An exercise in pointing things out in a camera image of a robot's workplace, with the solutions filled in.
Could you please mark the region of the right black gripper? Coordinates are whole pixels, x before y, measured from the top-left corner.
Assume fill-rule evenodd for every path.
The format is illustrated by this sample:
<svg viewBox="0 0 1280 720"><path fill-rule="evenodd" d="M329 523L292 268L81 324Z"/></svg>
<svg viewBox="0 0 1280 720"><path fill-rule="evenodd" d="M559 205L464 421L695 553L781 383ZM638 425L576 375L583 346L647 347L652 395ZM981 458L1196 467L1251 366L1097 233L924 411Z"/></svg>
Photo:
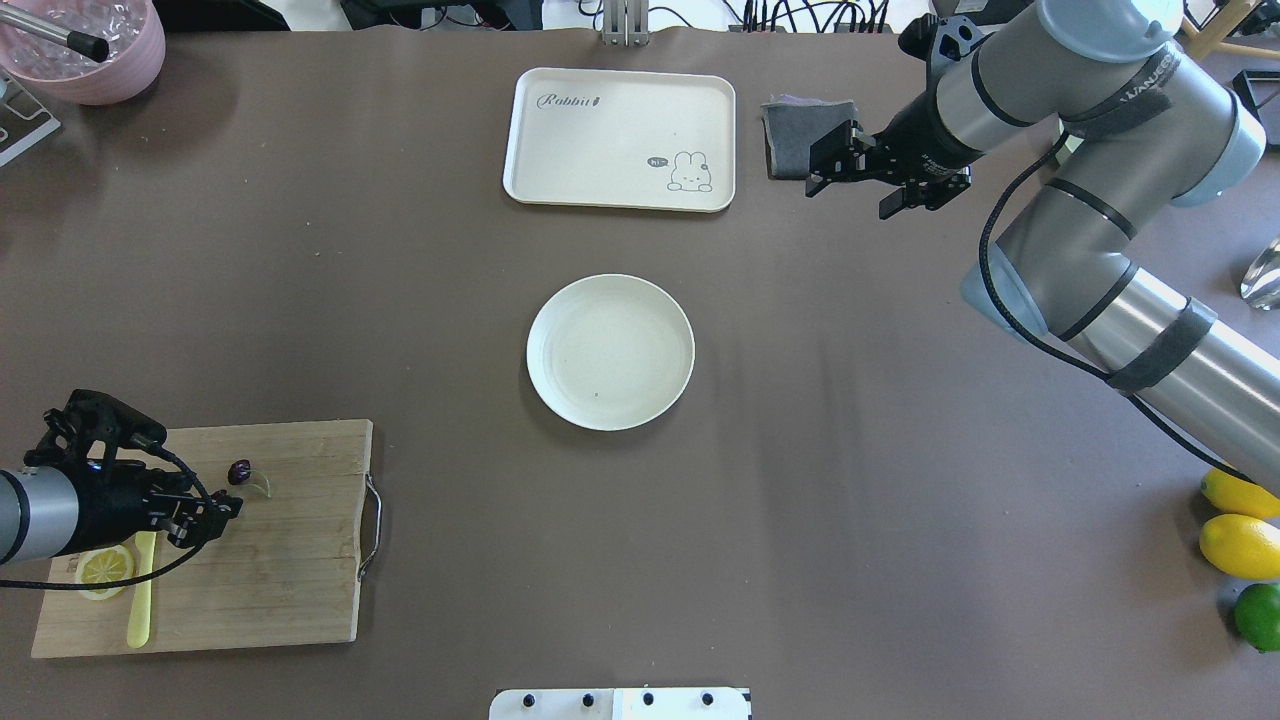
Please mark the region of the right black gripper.
<svg viewBox="0 0 1280 720"><path fill-rule="evenodd" d="M983 156L950 133L936 100L920 95L877 133L845 120L814 142L804 196L814 199L831 184L879 181L896 188L879 201L881 220L908 209L936 211L970 188L972 165Z"/></svg>

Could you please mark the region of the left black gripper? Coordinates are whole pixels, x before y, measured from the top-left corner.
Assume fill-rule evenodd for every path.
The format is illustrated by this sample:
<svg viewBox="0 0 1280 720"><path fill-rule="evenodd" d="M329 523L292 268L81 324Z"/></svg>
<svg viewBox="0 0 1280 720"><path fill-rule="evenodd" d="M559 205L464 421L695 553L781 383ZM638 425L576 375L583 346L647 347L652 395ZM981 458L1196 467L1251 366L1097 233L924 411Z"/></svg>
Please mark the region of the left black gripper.
<svg viewBox="0 0 1280 720"><path fill-rule="evenodd" d="M76 529L61 555L120 544L142 530L164 530L170 544L191 550L219 539L237 519L244 500L234 495L193 493L196 475L118 460L109 471L90 465L60 465L76 492Z"/></svg>

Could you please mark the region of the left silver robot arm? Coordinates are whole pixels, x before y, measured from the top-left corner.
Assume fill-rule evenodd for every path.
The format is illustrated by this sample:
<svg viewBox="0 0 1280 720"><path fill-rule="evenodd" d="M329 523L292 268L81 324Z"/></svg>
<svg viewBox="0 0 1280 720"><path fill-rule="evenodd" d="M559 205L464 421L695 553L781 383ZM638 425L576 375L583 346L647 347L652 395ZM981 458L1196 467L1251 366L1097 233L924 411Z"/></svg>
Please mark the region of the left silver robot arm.
<svg viewBox="0 0 1280 720"><path fill-rule="evenodd" d="M224 489L204 498L179 471L120 460L4 470L1 561L28 562L122 544L141 532L189 550L221 537L244 501Z"/></svg>

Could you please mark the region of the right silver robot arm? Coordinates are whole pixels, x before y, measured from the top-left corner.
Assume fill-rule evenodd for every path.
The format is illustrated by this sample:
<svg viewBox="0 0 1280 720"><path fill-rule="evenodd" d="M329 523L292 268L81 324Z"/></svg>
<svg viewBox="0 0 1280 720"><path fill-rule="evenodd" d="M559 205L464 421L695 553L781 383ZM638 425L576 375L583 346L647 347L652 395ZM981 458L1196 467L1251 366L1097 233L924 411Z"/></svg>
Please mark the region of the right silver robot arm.
<svg viewBox="0 0 1280 720"><path fill-rule="evenodd" d="M1175 42L1178 1L1037 1L984 35L923 15L900 38L925 90L879 132L846 120L812 145L806 196L879 181L879 217L936 210L972 165L1047 118L1080 145L997 240L966 297L995 323L1098 377L1160 427L1277 488L1277 360L1125 255L1169 205L1216 199L1260 161L1262 126Z"/></svg>

